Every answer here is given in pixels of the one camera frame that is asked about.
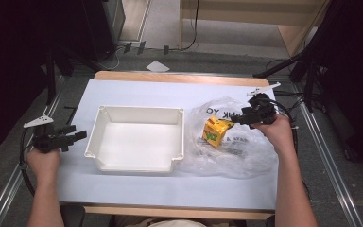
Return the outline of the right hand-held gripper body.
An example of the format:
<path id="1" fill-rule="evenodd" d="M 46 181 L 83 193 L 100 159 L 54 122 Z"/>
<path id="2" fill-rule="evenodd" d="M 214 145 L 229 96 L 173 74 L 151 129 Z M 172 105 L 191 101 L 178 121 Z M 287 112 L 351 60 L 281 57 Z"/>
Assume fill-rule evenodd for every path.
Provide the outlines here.
<path id="1" fill-rule="evenodd" d="M 251 97 L 249 100 L 250 106 L 242 108 L 239 123 L 241 125 L 255 123 L 271 125 L 276 120 L 276 109 L 272 103 L 272 99 L 266 94 L 266 91 L 278 86 L 280 86 L 279 82 L 266 87 L 257 87 L 252 92 L 247 93 L 247 96 Z"/>

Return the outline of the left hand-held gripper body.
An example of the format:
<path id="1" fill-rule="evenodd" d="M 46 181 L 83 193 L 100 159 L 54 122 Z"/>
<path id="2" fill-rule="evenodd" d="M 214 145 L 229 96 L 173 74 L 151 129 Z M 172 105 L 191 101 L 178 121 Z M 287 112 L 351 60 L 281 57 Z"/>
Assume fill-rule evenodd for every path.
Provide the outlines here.
<path id="1" fill-rule="evenodd" d="M 24 124 L 24 128 L 32 128 L 32 146 L 42 153 L 47 153 L 53 149 L 61 149 L 63 152 L 68 150 L 66 143 L 66 127 L 56 129 L 54 120 L 43 114 L 34 120 Z"/>

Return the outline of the yellow snack box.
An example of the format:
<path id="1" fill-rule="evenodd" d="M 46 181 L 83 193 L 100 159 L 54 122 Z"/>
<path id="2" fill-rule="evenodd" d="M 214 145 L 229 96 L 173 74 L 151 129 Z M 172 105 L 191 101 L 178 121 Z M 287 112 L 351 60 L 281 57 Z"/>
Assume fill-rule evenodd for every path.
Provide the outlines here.
<path id="1" fill-rule="evenodd" d="M 210 116 L 204 124 L 202 139 L 214 148 L 221 144 L 228 129 L 233 127 L 233 122 L 227 119 L 218 119 Z"/>

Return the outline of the clear plastic bag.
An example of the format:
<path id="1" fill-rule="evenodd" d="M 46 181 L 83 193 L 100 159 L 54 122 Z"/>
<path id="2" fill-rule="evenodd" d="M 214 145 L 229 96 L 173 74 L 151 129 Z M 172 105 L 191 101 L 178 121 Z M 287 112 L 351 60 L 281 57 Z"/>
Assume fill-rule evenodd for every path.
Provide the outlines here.
<path id="1" fill-rule="evenodd" d="M 209 100 L 187 111 L 184 131 L 184 159 L 178 170 L 199 176 L 237 179 L 268 174 L 278 165 L 269 140 L 256 129 L 236 124 L 228 129 L 218 147 L 203 139 L 208 118 L 228 120 L 241 114 L 244 104 L 231 97 Z"/>

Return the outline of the white plastic bin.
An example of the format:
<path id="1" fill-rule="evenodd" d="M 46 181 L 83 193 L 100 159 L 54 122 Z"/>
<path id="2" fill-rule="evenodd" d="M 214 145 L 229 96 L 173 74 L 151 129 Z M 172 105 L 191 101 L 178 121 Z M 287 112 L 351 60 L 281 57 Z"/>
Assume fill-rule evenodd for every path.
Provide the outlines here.
<path id="1" fill-rule="evenodd" d="M 101 171 L 169 173 L 184 159 L 184 109 L 101 106 L 84 156 Z"/>

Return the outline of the person's left hand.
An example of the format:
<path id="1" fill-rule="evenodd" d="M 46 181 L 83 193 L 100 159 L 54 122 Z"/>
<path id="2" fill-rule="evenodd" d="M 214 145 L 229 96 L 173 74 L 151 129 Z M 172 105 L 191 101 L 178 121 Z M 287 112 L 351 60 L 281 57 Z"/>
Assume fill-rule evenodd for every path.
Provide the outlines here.
<path id="1" fill-rule="evenodd" d="M 26 161 L 36 176 L 37 185 L 56 185 L 60 166 L 60 151 L 53 149 L 42 153 L 34 148 L 26 156 Z"/>

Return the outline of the person's right hand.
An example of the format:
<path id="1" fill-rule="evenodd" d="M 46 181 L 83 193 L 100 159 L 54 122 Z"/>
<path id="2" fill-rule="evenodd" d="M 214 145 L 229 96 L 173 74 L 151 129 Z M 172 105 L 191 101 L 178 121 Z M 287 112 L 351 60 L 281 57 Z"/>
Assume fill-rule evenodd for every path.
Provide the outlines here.
<path id="1" fill-rule="evenodd" d="M 277 114 L 275 121 L 270 125 L 255 123 L 252 126 L 266 136 L 279 155 L 295 153 L 291 126 L 286 116 Z"/>

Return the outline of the white table cover sheet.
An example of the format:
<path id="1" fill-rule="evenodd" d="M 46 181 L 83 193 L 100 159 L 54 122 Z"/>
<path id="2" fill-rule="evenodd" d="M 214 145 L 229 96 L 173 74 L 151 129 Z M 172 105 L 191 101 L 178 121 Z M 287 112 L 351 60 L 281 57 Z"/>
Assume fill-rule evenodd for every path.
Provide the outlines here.
<path id="1" fill-rule="evenodd" d="M 99 170 L 84 156 L 101 106 L 188 109 L 218 96 L 245 98 L 244 86 L 92 79 L 73 118 L 87 137 L 60 156 L 58 195 L 61 202 L 126 207 L 272 210 L 277 168 L 251 179 L 199 176 L 178 170 L 169 173 L 127 173 Z"/>

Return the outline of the light wooden shelf unit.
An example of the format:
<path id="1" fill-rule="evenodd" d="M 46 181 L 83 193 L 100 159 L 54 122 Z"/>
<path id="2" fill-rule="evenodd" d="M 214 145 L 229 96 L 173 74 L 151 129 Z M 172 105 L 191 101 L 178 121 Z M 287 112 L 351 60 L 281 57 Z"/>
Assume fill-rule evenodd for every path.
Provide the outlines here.
<path id="1" fill-rule="evenodd" d="M 179 0 L 179 47 L 182 20 L 276 25 L 290 56 L 298 54 L 313 27 L 319 26 L 331 0 Z"/>

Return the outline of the white paper sheet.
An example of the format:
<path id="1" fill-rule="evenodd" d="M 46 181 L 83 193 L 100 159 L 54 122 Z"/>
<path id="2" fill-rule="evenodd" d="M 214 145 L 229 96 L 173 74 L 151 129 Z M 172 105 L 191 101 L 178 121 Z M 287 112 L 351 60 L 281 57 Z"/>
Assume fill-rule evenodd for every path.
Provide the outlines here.
<path id="1" fill-rule="evenodd" d="M 167 72 L 169 70 L 169 67 L 158 61 L 153 61 L 147 66 L 147 70 L 151 72 Z"/>

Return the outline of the black cabinet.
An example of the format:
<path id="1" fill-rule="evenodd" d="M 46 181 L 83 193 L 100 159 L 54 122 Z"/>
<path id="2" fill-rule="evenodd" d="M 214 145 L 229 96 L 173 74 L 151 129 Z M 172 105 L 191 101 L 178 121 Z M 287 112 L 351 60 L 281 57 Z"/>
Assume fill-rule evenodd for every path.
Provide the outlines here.
<path id="1" fill-rule="evenodd" d="M 92 40 L 92 59 L 103 61 L 115 51 L 126 20 L 122 0 L 82 0 Z"/>

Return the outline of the aluminium floor rail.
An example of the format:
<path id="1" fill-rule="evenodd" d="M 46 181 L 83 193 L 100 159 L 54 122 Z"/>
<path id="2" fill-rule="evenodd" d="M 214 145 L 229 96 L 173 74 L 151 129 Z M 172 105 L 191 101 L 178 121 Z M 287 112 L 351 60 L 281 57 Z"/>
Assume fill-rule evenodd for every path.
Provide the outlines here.
<path id="1" fill-rule="evenodd" d="M 304 182 L 320 227 L 363 227 L 363 218 L 338 167 L 341 146 L 329 119 L 304 103 L 303 88 L 292 85 L 296 94 L 299 157 Z"/>
<path id="2" fill-rule="evenodd" d="M 32 196 L 24 183 L 22 169 L 19 167 L 23 126 L 43 114 L 59 121 L 55 111 L 68 79 L 65 76 L 57 76 L 57 93 L 53 101 L 49 105 L 46 104 L 47 91 L 38 95 L 0 145 L 0 227 L 26 226 Z"/>

